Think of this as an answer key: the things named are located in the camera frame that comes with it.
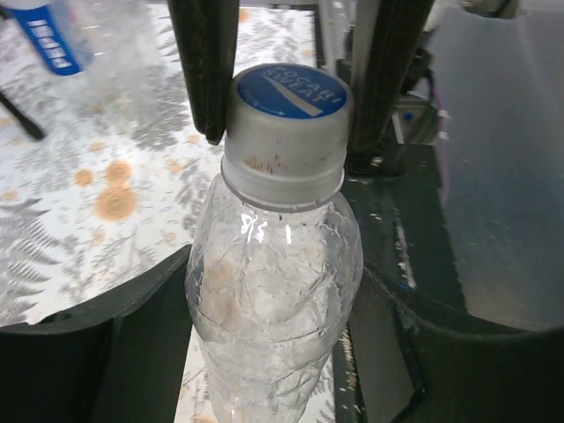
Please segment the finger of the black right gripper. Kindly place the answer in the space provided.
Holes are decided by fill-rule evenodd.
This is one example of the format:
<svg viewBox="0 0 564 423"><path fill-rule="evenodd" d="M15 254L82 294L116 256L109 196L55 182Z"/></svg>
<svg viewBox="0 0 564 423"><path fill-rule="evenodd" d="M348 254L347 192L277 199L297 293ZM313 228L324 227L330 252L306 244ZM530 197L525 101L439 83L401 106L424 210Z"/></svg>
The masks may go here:
<svg viewBox="0 0 564 423"><path fill-rule="evenodd" d="M356 4L350 151L367 152L380 142L433 4L433 0Z"/></svg>
<svg viewBox="0 0 564 423"><path fill-rule="evenodd" d="M193 123L211 145L226 127L239 0L168 0Z"/></svg>

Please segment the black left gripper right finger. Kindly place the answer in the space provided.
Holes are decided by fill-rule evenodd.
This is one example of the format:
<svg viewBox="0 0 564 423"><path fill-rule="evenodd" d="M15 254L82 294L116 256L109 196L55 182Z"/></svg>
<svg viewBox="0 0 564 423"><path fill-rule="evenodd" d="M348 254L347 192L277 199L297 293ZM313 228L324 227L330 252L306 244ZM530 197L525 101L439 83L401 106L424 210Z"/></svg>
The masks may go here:
<svg viewBox="0 0 564 423"><path fill-rule="evenodd" d="M335 346L339 422L560 422L563 330L458 312L367 264Z"/></svg>

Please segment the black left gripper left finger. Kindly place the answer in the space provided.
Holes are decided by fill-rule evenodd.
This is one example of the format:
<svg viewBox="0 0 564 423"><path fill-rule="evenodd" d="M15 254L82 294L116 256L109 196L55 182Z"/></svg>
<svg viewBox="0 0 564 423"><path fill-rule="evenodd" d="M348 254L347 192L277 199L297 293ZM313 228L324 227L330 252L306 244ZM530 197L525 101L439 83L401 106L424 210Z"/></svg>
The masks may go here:
<svg viewBox="0 0 564 423"><path fill-rule="evenodd" d="M3 422L172 422L192 321L190 248L39 323L1 329Z"/></svg>

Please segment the blue white bottle cap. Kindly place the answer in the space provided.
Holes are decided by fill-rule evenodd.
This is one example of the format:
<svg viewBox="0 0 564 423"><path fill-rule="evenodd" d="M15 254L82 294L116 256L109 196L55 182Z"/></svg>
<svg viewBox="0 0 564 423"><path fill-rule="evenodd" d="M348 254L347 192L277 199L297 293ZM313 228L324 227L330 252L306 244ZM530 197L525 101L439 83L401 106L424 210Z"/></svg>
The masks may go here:
<svg viewBox="0 0 564 423"><path fill-rule="evenodd" d="M296 212L329 202L344 180L353 95L313 67L268 63L232 82L221 174L242 201Z"/></svg>

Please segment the clear plastic bottle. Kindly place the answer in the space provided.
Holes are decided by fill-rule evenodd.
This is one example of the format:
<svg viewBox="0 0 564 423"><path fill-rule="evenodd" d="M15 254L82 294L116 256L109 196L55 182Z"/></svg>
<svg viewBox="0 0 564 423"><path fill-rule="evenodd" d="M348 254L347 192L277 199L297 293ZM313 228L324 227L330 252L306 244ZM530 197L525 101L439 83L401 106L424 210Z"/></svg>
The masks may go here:
<svg viewBox="0 0 564 423"><path fill-rule="evenodd" d="M342 195L314 210L264 211L211 183L185 279L220 422L295 422L360 286L363 253Z"/></svg>

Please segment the clear bottle blue label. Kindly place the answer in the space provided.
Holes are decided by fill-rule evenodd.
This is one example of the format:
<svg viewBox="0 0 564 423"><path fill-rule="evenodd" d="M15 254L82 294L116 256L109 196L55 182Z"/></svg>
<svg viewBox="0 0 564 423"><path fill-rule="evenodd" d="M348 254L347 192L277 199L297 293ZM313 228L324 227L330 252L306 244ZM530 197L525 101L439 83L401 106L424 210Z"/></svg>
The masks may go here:
<svg viewBox="0 0 564 423"><path fill-rule="evenodd" d="M84 71L93 52L69 1L2 1L49 71L68 77Z"/></svg>

